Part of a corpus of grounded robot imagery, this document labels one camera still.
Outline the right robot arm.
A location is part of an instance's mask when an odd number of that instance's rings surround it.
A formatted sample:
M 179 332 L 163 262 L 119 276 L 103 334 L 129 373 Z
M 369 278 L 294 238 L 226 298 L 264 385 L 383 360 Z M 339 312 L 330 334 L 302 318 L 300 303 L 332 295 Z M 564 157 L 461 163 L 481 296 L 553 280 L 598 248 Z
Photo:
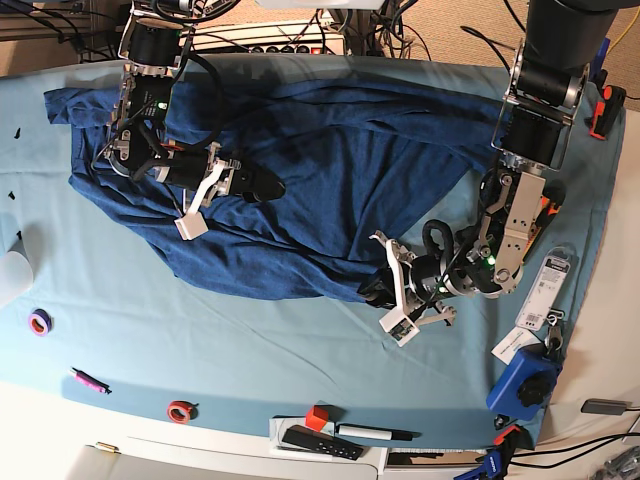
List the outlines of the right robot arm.
M 248 202 L 281 198 L 285 186 L 270 170 L 248 161 L 219 156 L 222 118 L 216 116 L 194 144 L 167 138 L 165 119 L 173 88 L 189 63 L 202 67 L 213 82 L 214 107 L 222 108 L 218 71 L 192 50 L 196 27 L 235 7 L 233 1 L 134 1 L 118 55 L 124 61 L 119 100 L 109 122 L 101 157 L 116 174 L 134 182 L 153 174 L 165 188 L 178 187 L 174 205 L 193 219 L 217 196 L 236 195 Z

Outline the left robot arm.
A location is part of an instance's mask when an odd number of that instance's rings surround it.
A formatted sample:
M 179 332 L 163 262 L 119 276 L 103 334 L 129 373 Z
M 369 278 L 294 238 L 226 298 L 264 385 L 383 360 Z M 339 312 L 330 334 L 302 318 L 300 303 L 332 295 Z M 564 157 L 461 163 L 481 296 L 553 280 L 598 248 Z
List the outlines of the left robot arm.
M 491 144 L 497 153 L 478 194 L 473 224 L 453 232 L 431 219 L 422 228 L 426 249 L 416 255 L 377 231 L 387 266 L 359 293 L 386 309 L 380 325 L 397 342 L 420 326 L 452 324 L 451 297 L 512 293 L 543 212 L 546 169 L 560 168 L 588 82 L 617 13 L 631 1 L 531 1 L 525 37 L 510 68 Z

